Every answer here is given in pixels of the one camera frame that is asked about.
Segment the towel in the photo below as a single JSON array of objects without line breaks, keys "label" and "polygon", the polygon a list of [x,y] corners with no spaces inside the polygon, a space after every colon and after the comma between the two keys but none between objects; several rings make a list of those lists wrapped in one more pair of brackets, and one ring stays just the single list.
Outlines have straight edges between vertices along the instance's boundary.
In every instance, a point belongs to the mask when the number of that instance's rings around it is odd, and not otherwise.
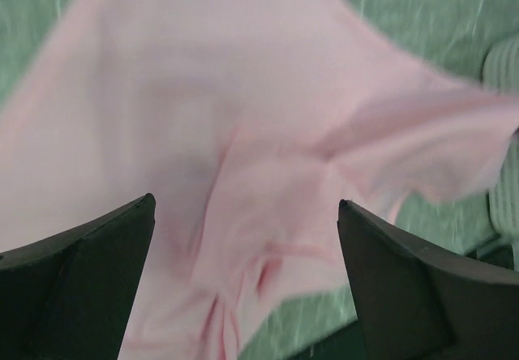
[{"label": "towel", "polygon": [[0,250],[151,192],[121,360],[234,360],[347,283],[337,205],[394,221],[495,184],[519,99],[399,50],[342,0],[74,0],[0,114]]}]

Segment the crumpled fabric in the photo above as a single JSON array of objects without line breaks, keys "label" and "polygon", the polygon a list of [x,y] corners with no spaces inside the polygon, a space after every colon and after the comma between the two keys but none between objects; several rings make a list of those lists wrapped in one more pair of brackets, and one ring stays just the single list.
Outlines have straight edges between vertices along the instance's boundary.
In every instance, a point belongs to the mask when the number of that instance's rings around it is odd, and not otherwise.
[{"label": "crumpled fabric", "polygon": [[75,0],[0,114],[0,250],[151,192],[119,359],[234,360],[347,283],[340,199],[394,221],[486,190],[518,122],[342,0]]}]

